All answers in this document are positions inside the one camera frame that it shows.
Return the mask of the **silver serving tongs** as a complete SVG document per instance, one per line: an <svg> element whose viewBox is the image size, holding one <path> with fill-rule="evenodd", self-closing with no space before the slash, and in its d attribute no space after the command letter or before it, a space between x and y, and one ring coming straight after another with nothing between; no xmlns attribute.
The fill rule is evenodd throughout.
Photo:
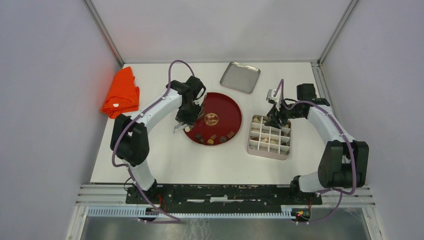
<svg viewBox="0 0 424 240"><path fill-rule="evenodd" d="M173 133L176 134L180 131L190 132L191 127L186 123L180 122L173 128Z"/></svg>

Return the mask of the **pink tin box with dividers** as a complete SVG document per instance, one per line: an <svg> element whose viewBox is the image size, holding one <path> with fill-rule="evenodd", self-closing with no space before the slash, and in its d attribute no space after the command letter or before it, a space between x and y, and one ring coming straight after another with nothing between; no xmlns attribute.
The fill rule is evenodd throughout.
<svg viewBox="0 0 424 240"><path fill-rule="evenodd" d="M268 119L267 116L253 115L246 151L253 156L286 160L291 151L291 122L275 128L265 125Z"/></svg>

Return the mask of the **red round plate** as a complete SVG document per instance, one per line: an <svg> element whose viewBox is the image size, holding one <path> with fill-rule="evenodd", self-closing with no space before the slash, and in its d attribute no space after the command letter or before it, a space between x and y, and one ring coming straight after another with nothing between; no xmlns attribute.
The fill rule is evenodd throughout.
<svg viewBox="0 0 424 240"><path fill-rule="evenodd" d="M237 135L242 126L243 115L239 105L232 98L222 93L209 92L202 106L202 115L190 132L185 132L191 141L211 147L225 144ZM235 135L229 139L227 134L231 131ZM220 143L220 137L226 137L227 142ZM208 139L214 140L214 144L207 144Z"/></svg>

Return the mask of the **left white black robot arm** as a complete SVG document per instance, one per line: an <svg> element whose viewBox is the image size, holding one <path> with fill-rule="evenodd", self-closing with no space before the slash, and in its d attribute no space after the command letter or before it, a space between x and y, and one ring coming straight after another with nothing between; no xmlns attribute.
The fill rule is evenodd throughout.
<svg viewBox="0 0 424 240"><path fill-rule="evenodd" d="M116 117L112 130L110 149L114 167L126 167L138 187L138 197L145 204L153 203L157 181L153 177L147 158L150 152L149 133L171 112L177 111L175 131L185 127L193 128L203 113L202 97L206 87L202 81L190 76L186 82L172 80L164 92L149 106L132 115Z"/></svg>

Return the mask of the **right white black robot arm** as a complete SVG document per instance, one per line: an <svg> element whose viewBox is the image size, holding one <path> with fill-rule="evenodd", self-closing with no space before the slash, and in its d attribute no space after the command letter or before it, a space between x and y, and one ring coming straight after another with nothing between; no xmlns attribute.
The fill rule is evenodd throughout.
<svg viewBox="0 0 424 240"><path fill-rule="evenodd" d="M353 195L366 181L369 146L351 136L336 119L329 101L316 94L312 83L296 87L297 99L288 104L284 98L284 81L270 89L266 100L272 104L266 126L282 128L291 119L306 119L325 144L317 171L299 175L291 181L289 199L302 204L309 193L325 194L336 191Z"/></svg>

